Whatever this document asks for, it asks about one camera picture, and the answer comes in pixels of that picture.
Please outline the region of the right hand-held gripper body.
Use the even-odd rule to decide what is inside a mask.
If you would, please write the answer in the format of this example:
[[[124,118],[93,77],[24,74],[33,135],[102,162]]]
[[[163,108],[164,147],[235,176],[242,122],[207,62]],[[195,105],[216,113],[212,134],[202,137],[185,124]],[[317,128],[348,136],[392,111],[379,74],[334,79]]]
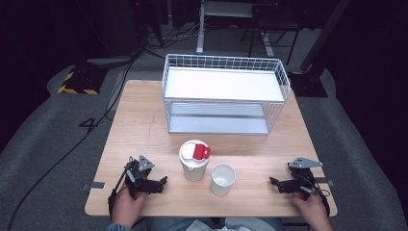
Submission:
[[[303,157],[298,157],[288,167],[293,177],[293,184],[302,189],[302,193],[307,196],[310,194],[318,195],[320,193],[319,184],[315,181],[315,177],[311,171],[312,167],[322,167],[323,163],[309,160]]]

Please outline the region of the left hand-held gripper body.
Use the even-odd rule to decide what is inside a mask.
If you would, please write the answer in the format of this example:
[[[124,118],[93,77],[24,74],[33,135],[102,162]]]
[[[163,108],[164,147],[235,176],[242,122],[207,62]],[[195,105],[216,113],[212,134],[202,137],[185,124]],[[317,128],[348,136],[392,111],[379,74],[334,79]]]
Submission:
[[[154,164],[142,155],[137,160],[133,157],[129,158],[125,167],[125,184],[132,197],[136,197],[137,193],[143,193],[141,190],[143,186],[152,185],[152,180],[148,179],[148,175],[153,166]]]

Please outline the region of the white cup with red lid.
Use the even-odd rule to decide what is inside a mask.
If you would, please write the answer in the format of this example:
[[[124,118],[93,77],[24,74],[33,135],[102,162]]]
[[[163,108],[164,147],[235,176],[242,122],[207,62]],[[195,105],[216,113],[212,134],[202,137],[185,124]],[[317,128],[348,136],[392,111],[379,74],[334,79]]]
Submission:
[[[211,147],[204,141],[190,140],[182,144],[179,160],[189,181],[196,182],[203,178],[211,152]]]

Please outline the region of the white wire shelf rack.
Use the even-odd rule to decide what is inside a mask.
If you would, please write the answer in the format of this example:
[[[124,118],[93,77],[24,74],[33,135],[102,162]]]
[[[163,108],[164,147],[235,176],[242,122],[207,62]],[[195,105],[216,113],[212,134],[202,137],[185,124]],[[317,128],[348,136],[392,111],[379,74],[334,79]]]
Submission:
[[[170,133],[267,135],[290,95],[277,59],[166,56],[163,97]]]

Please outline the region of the person's right hand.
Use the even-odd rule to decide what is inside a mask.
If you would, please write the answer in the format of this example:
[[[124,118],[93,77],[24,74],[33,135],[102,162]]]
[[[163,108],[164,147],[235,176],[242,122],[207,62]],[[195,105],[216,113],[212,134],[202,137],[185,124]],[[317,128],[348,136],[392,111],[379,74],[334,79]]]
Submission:
[[[309,197],[304,200],[301,193],[295,192],[291,195],[291,200],[300,214],[311,226],[320,227],[323,226],[324,223],[328,223],[326,209],[319,195],[310,194]]]

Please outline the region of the person's legs in jeans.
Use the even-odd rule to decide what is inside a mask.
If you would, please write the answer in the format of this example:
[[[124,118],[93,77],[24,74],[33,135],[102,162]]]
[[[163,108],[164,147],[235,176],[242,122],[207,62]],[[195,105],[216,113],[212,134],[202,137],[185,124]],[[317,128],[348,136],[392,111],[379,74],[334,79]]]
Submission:
[[[286,231],[280,218],[148,218],[147,231]]]

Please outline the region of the yellow black striped stand base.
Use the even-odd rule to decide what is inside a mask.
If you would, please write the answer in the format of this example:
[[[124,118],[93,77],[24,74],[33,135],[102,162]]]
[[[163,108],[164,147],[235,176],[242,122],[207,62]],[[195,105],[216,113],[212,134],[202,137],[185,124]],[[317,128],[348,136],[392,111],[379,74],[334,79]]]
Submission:
[[[58,93],[99,94],[104,78],[103,70],[81,70],[72,67],[59,87]]]

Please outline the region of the black slanted pole with base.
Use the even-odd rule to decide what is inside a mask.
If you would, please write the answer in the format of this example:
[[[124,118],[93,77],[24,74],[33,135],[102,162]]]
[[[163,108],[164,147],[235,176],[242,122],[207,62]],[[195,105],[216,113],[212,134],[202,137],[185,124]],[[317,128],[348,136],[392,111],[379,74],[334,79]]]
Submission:
[[[340,22],[351,0],[340,0],[328,21],[324,25],[319,37],[300,66],[301,73],[294,71],[289,74],[293,94],[296,97],[326,98],[327,93],[320,80],[320,76],[335,51],[328,48],[332,33]]]

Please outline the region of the white desk frame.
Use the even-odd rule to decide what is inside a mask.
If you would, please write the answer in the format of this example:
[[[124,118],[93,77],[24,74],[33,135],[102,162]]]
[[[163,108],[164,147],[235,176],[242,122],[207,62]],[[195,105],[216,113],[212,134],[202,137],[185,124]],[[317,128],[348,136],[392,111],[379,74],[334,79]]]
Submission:
[[[238,0],[200,0],[199,31],[195,52],[204,52],[204,21],[206,16],[227,16],[250,18],[252,3],[239,2]]]

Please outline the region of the black metal chair frame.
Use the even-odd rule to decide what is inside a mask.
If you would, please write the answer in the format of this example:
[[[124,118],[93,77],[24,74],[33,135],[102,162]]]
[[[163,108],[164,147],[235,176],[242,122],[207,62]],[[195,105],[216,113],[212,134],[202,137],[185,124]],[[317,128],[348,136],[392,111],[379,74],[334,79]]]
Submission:
[[[280,40],[288,32],[293,32],[292,42],[288,45],[280,44]],[[242,39],[245,39],[246,34],[250,33],[248,56],[251,56],[256,35],[259,35],[260,38],[266,38],[269,33],[279,34],[278,39],[273,44],[266,44],[266,47],[271,48],[276,44],[278,47],[289,48],[290,51],[286,60],[286,64],[288,64],[299,32],[299,20],[293,12],[293,6],[289,0],[258,0],[251,7],[251,18],[246,25]]]

